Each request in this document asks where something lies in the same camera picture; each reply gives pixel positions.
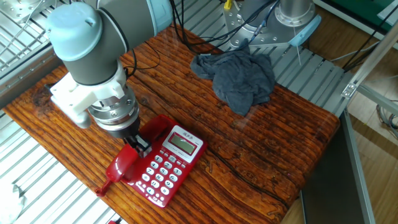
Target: wooden table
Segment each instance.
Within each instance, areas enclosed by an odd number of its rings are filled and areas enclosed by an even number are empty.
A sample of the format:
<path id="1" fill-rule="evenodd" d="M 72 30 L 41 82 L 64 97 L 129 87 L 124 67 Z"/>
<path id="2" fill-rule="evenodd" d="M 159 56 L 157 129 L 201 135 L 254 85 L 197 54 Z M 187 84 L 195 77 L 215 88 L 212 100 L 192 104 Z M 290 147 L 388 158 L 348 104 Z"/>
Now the wooden table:
<path id="1" fill-rule="evenodd" d="M 112 185 L 103 200 L 129 223 L 280 223 L 339 119 L 279 85 L 270 102 L 253 106 L 246 117 L 236 115 L 215 96 L 211 81 L 192 73 L 193 54 L 171 28 L 149 44 L 160 54 L 160 65 L 138 70 L 128 81 L 140 103 L 141 123 L 166 114 L 209 146 L 167 208 L 122 183 Z M 141 68 L 159 61 L 147 44 L 136 47 L 136 55 Z M 121 61 L 131 65 L 133 58 L 126 54 Z M 123 142 L 97 125 L 76 127 L 50 101 L 44 85 L 66 73 L 58 67 L 4 111 L 94 190 Z"/>

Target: telephone keypad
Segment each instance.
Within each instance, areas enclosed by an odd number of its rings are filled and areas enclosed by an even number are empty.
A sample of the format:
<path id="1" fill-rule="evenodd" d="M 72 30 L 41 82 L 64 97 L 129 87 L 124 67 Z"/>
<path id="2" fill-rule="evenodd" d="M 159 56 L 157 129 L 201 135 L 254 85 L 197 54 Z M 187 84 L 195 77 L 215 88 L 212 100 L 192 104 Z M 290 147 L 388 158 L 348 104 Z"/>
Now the telephone keypad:
<path id="1" fill-rule="evenodd" d="M 168 157 L 169 159 L 164 161 L 164 159 L 161 156 Z M 174 182 L 178 181 L 177 176 L 182 175 L 182 171 L 177 167 L 173 168 L 171 162 L 177 162 L 178 166 L 185 168 L 185 166 L 180 161 L 176 160 L 175 156 L 168 155 L 165 151 L 161 151 L 159 155 L 155 156 L 154 161 L 150 163 L 150 167 L 146 169 L 146 173 L 142 175 L 142 179 L 144 181 L 150 182 L 150 186 L 146 186 L 145 184 L 142 185 L 148 194 L 150 195 L 156 194 L 156 197 L 159 197 L 160 196 L 159 194 L 168 195 L 170 193 L 169 189 L 172 189 L 174 187 Z M 167 174 L 169 173 L 168 169 L 173 170 L 173 172 L 169 176 L 167 176 Z M 164 182 L 165 187 L 161 187 L 160 184 L 160 182 L 163 182 L 163 180 L 165 180 Z"/>

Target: telephone button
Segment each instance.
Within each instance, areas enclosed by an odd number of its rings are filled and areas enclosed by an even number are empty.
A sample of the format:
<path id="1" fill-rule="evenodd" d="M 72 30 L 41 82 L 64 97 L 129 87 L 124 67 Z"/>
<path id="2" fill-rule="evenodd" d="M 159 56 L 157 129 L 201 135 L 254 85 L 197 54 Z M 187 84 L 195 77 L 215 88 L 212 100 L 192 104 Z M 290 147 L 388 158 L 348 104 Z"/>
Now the telephone button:
<path id="1" fill-rule="evenodd" d="M 164 184 L 165 184 L 168 188 L 174 187 L 174 184 L 173 184 L 171 181 L 169 181 L 169 180 L 166 180 L 166 181 L 164 182 Z"/>
<path id="2" fill-rule="evenodd" d="M 156 174 L 156 175 L 155 175 L 155 178 L 156 178 L 158 181 L 163 181 L 163 176 L 160 175 L 160 174 Z"/>
<path id="3" fill-rule="evenodd" d="M 147 188 L 147 192 L 148 192 L 148 194 L 150 194 L 150 195 L 154 195 L 154 194 L 155 194 L 155 190 L 152 189 L 152 188 L 150 188 L 150 187 Z"/>
<path id="4" fill-rule="evenodd" d="M 168 195 L 168 194 L 170 193 L 170 191 L 169 191 L 167 188 L 165 188 L 165 187 L 161 187 L 161 188 L 160 188 L 160 191 L 161 191 L 164 195 Z"/>
<path id="5" fill-rule="evenodd" d="M 151 168 L 147 168 L 147 173 L 149 174 L 149 175 L 154 175 L 154 173 L 155 173 L 155 171 L 153 170 L 153 169 L 151 169 Z"/>
<path id="6" fill-rule="evenodd" d="M 178 180 L 177 176 L 174 174 L 170 174 L 170 180 L 176 182 Z"/>
<path id="7" fill-rule="evenodd" d="M 164 169 L 164 167 L 160 168 L 160 172 L 161 172 L 163 175 L 167 175 L 167 173 L 168 173 L 167 169 Z"/>
<path id="8" fill-rule="evenodd" d="M 166 166 L 166 168 L 171 169 L 173 167 L 173 165 L 169 162 L 164 162 L 164 166 Z"/>
<path id="9" fill-rule="evenodd" d="M 150 166 L 153 167 L 154 169 L 157 169 L 159 165 L 156 162 L 150 162 Z"/>
<path id="10" fill-rule="evenodd" d="M 154 188 L 158 188 L 159 185 L 160 185 L 160 184 L 158 183 L 158 181 L 156 181 L 156 180 L 151 181 L 150 184 L 151 184 L 151 186 L 153 186 Z"/>
<path id="11" fill-rule="evenodd" d="M 150 179 L 150 177 L 149 177 L 148 175 L 146 175 L 146 174 L 143 174 L 143 175 L 142 175 L 142 179 L 143 179 L 144 181 L 148 182 L 149 179 Z"/>
<path id="12" fill-rule="evenodd" d="M 174 168 L 174 174 L 181 175 L 182 172 L 179 168 Z"/>
<path id="13" fill-rule="evenodd" d="M 161 158 L 160 156 L 155 156 L 155 160 L 156 160 L 157 162 L 162 162 L 162 161 L 163 161 L 163 158 Z"/>
<path id="14" fill-rule="evenodd" d="M 175 162 L 177 159 L 174 156 L 169 156 L 169 160 Z"/>

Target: white mounting bracket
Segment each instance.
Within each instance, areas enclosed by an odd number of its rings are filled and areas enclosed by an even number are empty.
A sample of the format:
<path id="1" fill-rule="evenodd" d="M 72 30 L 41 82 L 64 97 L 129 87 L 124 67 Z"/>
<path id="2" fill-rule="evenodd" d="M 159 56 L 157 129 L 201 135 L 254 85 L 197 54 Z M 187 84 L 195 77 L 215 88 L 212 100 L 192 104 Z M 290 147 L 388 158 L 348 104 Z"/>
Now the white mounting bracket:
<path id="1" fill-rule="evenodd" d="M 51 87 L 51 100 L 79 127 L 88 128 L 91 119 L 85 111 L 89 106 L 100 100 L 115 96 L 122 98 L 125 93 L 126 74 L 118 60 L 118 69 L 114 76 L 99 85 L 87 86 L 77 83 L 67 73 L 57 84 Z"/>

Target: silver metal flange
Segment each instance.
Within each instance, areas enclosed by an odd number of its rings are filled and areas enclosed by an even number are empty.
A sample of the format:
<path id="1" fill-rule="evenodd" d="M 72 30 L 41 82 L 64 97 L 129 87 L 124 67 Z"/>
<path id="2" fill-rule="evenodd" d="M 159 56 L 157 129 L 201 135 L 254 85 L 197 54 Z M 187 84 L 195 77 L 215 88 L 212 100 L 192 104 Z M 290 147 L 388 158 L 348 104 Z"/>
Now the silver metal flange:
<path id="1" fill-rule="evenodd" d="M 313 2 L 310 3 L 310 7 L 308 8 L 307 12 L 304 13 L 302 16 L 298 17 L 289 17 L 282 13 L 280 4 L 275 8 L 275 16 L 278 21 L 286 26 L 289 27 L 298 27 L 302 26 L 310 22 L 315 15 L 315 4 Z"/>

